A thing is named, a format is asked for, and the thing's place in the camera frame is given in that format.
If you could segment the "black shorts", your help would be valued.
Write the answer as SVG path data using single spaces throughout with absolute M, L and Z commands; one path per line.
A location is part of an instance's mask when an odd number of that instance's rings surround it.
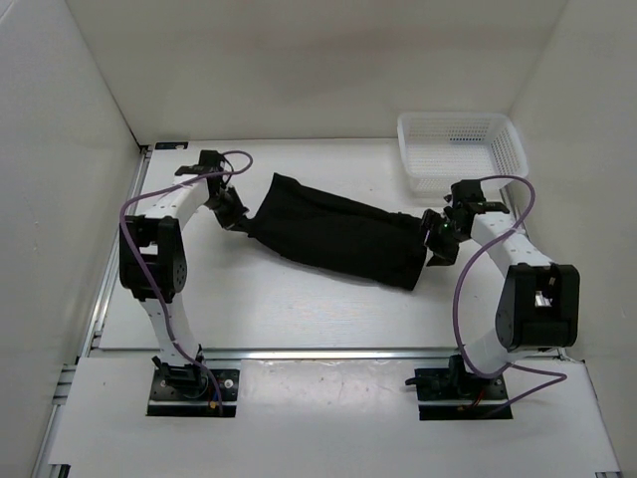
M 278 173 L 246 230 L 288 260 L 406 291 L 416 287 L 426 260 L 419 218 Z

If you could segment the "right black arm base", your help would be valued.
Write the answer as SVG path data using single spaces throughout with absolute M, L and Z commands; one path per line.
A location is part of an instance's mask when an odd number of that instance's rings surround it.
M 513 418 L 504 377 L 479 377 L 466 370 L 459 355 L 445 367 L 415 368 L 404 384 L 416 391 L 420 421 Z

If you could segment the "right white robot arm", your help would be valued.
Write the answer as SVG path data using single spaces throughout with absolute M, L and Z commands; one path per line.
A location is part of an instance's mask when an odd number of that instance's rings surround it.
M 495 377 L 517 360 L 573 346 L 578 337 L 580 274 L 541 253 L 499 202 L 428 209 L 422 217 L 430 266 L 451 266 L 460 244 L 472 240 L 480 249 L 463 267 L 452 301 L 452 327 L 464 363 L 447 373 L 447 385 L 458 397 L 478 391 L 484 378 Z M 488 255 L 504 278 L 493 327 L 465 344 L 461 339 L 459 301 L 469 270 Z

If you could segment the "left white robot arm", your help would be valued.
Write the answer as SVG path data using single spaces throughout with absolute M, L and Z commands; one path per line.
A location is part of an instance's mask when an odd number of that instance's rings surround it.
M 158 365 L 178 368 L 174 386 L 187 398 L 205 393 L 209 375 L 182 300 L 188 266 L 182 229 L 205 207 L 220 226 L 243 232 L 248 209 L 226 174 L 176 176 L 174 183 L 127 202 L 151 199 L 136 215 L 119 218 L 119 280 L 147 313 L 159 344 Z

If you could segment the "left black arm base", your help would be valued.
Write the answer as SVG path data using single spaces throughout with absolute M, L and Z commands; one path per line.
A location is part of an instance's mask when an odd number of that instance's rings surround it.
M 240 385 L 237 368 L 211 368 L 218 388 L 207 372 L 195 365 L 172 366 L 158 356 L 154 365 L 146 415 L 151 417 L 234 418 Z

